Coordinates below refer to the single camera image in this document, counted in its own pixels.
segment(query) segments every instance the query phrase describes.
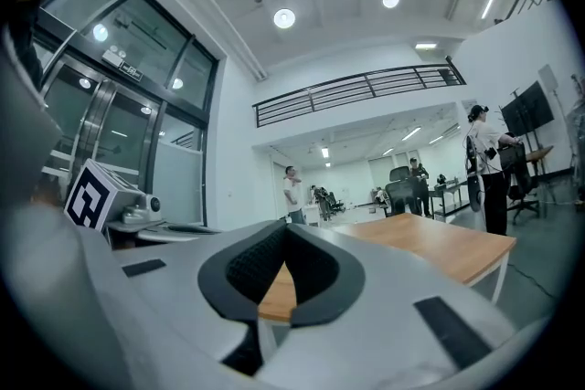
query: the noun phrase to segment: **black rubber pad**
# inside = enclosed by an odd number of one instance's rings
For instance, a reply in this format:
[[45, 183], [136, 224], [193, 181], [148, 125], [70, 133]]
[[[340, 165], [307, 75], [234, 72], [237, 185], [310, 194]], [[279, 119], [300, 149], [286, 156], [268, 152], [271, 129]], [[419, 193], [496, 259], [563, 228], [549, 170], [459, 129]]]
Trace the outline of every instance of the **black rubber pad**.
[[166, 264], [160, 258], [154, 258], [152, 260], [146, 260], [145, 262], [126, 265], [125, 267], [122, 267], [122, 270], [128, 278], [131, 278], [143, 275], [149, 271], [161, 269], [162, 267], [166, 267]]
[[492, 351], [482, 337], [440, 297], [421, 300], [414, 307], [459, 369], [477, 363]]

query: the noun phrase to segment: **black chair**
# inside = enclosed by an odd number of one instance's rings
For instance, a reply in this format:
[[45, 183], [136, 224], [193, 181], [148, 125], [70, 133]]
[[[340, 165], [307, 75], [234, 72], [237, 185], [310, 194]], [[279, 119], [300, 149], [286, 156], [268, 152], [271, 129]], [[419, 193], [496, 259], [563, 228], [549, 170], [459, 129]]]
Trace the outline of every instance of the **black chair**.
[[329, 195], [326, 198], [327, 202], [329, 203], [329, 207], [332, 213], [346, 211], [346, 204], [344, 204], [341, 200], [335, 200], [335, 194], [333, 192], [329, 192]]
[[526, 200], [526, 196], [538, 187], [536, 177], [531, 177], [528, 172], [527, 156], [524, 145], [510, 146], [499, 151], [502, 170], [506, 181], [510, 184], [512, 175], [516, 178], [516, 185], [508, 188], [508, 197], [514, 205], [508, 207], [508, 211], [516, 211], [512, 224], [516, 224], [516, 218], [522, 210], [530, 210], [540, 216], [538, 200]]
[[390, 183], [386, 185], [386, 193], [392, 207], [392, 215], [405, 212], [406, 204], [409, 204], [410, 212], [419, 215], [420, 210], [415, 202], [412, 191], [410, 169], [408, 166], [400, 166], [390, 171]]

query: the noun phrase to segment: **white shirt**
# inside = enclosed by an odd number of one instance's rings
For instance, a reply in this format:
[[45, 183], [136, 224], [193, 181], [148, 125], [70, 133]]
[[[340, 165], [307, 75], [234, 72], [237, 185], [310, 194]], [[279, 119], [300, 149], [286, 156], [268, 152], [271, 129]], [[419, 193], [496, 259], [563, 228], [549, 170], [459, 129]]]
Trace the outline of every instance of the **white shirt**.
[[298, 182], [294, 182], [288, 177], [284, 178], [284, 191], [288, 190], [290, 192], [292, 200], [296, 202], [295, 204], [292, 204], [291, 201], [289, 200], [289, 197], [286, 195], [284, 196], [284, 198], [286, 199], [286, 206], [289, 209], [289, 213], [301, 209], [301, 200], [299, 197], [299, 195], [301, 194], [300, 187], [301, 184], [299, 184]]
[[[498, 141], [502, 135], [502, 132], [497, 131], [485, 122], [474, 121], [472, 123], [469, 136], [472, 137], [477, 150], [477, 169], [479, 174], [493, 174], [502, 171], [500, 154], [497, 152]], [[492, 160], [485, 154], [490, 148], [494, 148], [496, 151]]]

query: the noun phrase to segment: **television screen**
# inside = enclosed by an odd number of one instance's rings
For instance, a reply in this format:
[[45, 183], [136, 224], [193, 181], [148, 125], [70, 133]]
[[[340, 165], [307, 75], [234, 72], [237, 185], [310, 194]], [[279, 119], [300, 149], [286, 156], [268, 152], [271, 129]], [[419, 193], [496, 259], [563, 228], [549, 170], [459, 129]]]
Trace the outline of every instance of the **television screen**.
[[505, 106], [502, 115], [508, 129], [516, 136], [532, 132], [554, 120], [547, 97], [538, 81]]

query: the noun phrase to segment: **wooden table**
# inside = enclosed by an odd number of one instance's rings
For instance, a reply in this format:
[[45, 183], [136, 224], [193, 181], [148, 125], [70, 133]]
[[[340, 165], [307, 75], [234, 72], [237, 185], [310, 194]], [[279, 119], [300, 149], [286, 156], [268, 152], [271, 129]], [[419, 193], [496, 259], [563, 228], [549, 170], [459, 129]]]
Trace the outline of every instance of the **wooden table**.
[[[513, 237], [473, 231], [410, 213], [369, 223], [340, 226], [335, 231], [373, 244], [413, 252], [427, 259], [447, 276], [468, 286], [499, 268], [493, 303], [502, 289], [508, 254], [516, 243]], [[283, 266], [264, 297], [259, 313], [269, 321], [288, 321], [294, 307], [293, 279]]]

